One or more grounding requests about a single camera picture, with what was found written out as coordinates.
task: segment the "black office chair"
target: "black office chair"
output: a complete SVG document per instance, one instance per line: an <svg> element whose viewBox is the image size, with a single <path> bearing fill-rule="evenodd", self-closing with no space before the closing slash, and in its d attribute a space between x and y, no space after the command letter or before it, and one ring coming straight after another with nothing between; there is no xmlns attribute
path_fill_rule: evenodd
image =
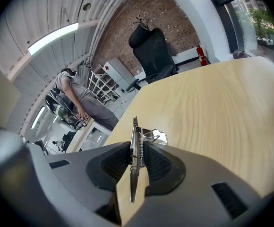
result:
<svg viewBox="0 0 274 227"><path fill-rule="evenodd" d="M146 73L148 84L177 74L178 69L176 70L171 51L161 29L155 28L150 31L140 23L130 36L128 43ZM140 86L137 82L138 79L132 82L127 91L132 87L139 90Z"/></svg>

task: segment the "white ceiling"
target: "white ceiling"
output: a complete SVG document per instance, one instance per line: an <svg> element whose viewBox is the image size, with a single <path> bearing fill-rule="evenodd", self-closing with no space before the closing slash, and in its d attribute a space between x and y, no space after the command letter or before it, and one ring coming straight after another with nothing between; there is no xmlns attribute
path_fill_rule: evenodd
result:
<svg viewBox="0 0 274 227"><path fill-rule="evenodd" d="M76 22L103 20L102 17L107 16L104 11L109 2L110 0L12 0L0 17L1 71L8 75L28 53L28 47L50 32ZM83 5L87 3L91 3L91 9L83 11ZM62 68L89 53L95 33L99 33L97 30L96 26L77 30L46 46L32 58L13 82L21 92L21 98L9 118L7 129L20 133L25 123L32 124L26 122L26 117L34 102ZM47 122L54 119L54 115L49 117L49 114L51 113L43 113L43 120L46 121L43 125L48 125L45 128L50 126ZM28 130L26 138L40 134L41 131Z"/></svg>

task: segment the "brick wall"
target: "brick wall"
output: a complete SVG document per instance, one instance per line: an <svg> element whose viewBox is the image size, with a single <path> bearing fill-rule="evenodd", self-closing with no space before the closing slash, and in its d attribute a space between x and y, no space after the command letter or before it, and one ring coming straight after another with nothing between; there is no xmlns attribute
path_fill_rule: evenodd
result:
<svg viewBox="0 0 274 227"><path fill-rule="evenodd" d="M180 53L199 44L199 39L185 13L176 6L174 0L125 0L117 9L103 33L92 62L93 67L104 65L108 60L118 57L135 76L141 65L128 45L128 38L141 15L149 20L150 29L162 29L172 51Z"/></svg>

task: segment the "fire extinguisher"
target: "fire extinguisher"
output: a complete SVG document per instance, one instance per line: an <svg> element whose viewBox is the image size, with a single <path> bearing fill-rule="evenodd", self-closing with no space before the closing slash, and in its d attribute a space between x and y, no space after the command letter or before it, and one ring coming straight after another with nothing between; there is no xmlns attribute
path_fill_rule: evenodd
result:
<svg viewBox="0 0 274 227"><path fill-rule="evenodd" d="M201 66L206 66L207 62L206 62L206 59L205 59L205 56L204 56L204 53L203 53L203 49L200 47L200 45L197 46L197 53L198 53L198 56L199 56Z"/></svg>

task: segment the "glass window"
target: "glass window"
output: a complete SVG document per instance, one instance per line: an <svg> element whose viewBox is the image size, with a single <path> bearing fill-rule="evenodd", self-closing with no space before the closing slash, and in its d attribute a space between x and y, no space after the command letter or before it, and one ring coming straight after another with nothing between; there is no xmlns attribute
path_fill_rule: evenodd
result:
<svg viewBox="0 0 274 227"><path fill-rule="evenodd" d="M231 5L241 27L244 50L274 63L274 17L267 5L262 0L235 0Z"/></svg>

